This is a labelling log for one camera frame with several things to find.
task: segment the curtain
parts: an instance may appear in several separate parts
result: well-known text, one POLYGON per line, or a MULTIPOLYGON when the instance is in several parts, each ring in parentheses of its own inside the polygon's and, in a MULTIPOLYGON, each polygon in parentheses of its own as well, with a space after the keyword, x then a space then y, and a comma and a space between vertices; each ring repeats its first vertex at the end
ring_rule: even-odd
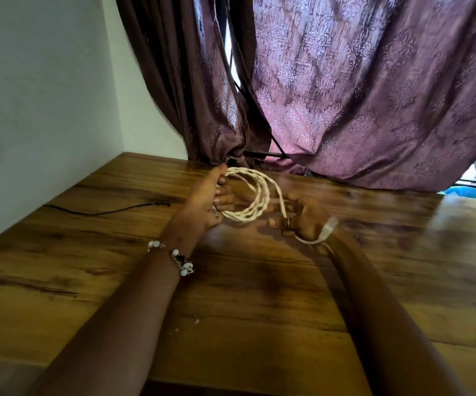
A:
POLYGON ((476 0, 230 0, 229 16, 291 158, 273 169, 440 191, 476 159, 476 0))
POLYGON ((219 164, 230 158, 246 165, 243 151, 251 136, 215 1, 116 1, 147 88, 185 140, 189 159, 219 164))

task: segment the wall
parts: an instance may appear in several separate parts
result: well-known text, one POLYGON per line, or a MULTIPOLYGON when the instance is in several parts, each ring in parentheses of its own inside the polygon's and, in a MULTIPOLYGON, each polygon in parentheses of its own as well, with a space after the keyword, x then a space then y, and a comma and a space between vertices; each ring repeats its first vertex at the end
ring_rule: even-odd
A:
POLYGON ((148 93, 115 0, 103 0, 103 5, 124 148, 128 152, 187 159, 183 139, 148 93))
POLYGON ((101 0, 0 0, 0 232, 122 151, 101 0))

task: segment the person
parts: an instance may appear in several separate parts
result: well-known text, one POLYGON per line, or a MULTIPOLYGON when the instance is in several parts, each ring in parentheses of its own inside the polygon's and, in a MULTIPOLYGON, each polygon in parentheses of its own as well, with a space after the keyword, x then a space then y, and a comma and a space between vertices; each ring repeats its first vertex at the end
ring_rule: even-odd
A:
MULTIPOLYGON (((163 230, 165 249, 154 248, 108 301, 76 333, 34 384, 29 396, 138 395, 147 379, 159 331, 180 280, 169 248, 186 258, 203 234, 219 225, 220 211, 236 207, 225 184, 225 165, 195 184, 184 205, 163 230)), ((268 225, 287 237, 317 239, 329 214, 311 197, 288 194, 287 226, 282 217, 268 225)), ((338 270, 357 314, 383 394, 465 395, 466 391, 432 343, 393 296, 358 243, 340 226, 317 247, 338 270)))

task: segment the person's right hand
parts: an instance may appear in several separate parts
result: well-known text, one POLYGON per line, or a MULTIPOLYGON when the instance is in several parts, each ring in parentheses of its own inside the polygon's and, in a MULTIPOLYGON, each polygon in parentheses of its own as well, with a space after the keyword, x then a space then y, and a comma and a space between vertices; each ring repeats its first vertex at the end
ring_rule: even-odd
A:
MULTIPOLYGON (((313 197, 288 193, 284 195, 284 201, 286 201, 285 209, 287 216, 291 217, 289 227, 287 226, 287 219, 281 215, 276 218, 269 218, 268 225, 271 228, 280 229, 282 236, 288 238, 296 234, 307 241, 316 240, 322 227, 330 218, 330 214, 313 197)), ((274 205, 272 210, 280 211, 280 206, 274 205)))

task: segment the person's left arm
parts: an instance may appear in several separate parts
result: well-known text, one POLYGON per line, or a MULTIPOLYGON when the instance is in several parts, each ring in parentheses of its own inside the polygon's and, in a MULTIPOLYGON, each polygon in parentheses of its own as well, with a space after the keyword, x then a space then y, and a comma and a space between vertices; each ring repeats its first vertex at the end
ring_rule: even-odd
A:
POLYGON ((221 165, 192 187, 184 206, 174 215, 159 240, 129 278, 76 333, 40 376, 29 396, 136 396, 147 379, 168 304, 180 280, 170 256, 178 249, 186 258, 210 228, 232 210, 234 195, 221 165))

